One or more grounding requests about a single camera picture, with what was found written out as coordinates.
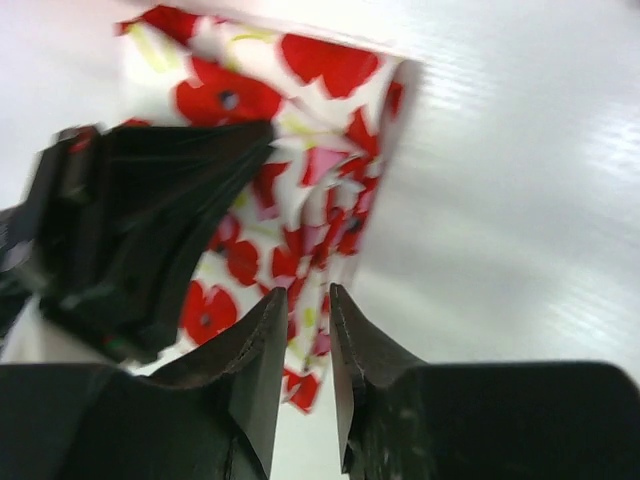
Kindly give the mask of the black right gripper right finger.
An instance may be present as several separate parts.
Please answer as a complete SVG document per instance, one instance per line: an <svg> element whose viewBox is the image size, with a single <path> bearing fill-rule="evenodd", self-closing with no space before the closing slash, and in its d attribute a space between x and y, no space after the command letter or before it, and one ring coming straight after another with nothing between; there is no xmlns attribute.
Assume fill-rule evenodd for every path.
<svg viewBox="0 0 640 480"><path fill-rule="evenodd" d="M592 361L431 364L329 290L337 429L352 479L635 479L639 389Z"/></svg>

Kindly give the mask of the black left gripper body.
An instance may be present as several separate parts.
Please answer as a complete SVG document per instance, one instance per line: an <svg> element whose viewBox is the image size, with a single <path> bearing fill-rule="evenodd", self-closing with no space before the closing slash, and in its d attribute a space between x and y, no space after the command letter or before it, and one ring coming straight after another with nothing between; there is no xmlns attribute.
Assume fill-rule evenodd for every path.
<svg viewBox="0 0 640 480"><path fill-rule="evenodd" d="M26 301L85 344L150 363L177 338L194 269L273 153L264 120L61 131L1 214L1 327Z"/></svg>

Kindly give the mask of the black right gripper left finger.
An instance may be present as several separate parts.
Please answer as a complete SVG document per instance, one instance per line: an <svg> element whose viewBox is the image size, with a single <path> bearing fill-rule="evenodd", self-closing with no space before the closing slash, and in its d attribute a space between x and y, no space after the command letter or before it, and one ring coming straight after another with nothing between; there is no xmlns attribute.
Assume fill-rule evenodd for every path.
<svg viewBox="0 0 640 480"><path fill-rule="evenodd" d="M265 479L287 340L276 288L149 376L107 364L1 369L5 479Z"/></svg>

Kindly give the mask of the white red floral skirt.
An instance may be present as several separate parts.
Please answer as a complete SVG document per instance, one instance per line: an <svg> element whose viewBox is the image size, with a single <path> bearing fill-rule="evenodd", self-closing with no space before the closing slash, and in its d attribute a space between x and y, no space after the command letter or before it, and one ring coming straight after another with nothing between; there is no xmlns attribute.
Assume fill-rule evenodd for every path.
<svg viewBox="0 0 640 480"><path fill-rule="evenodd" d="M130 124L273 125L273 154L192 274L172 351L205 343L282 287L289 324L281 397L310 412L329 365L328 289L354 277L419 64L166 5L116 32Z"/></svg>

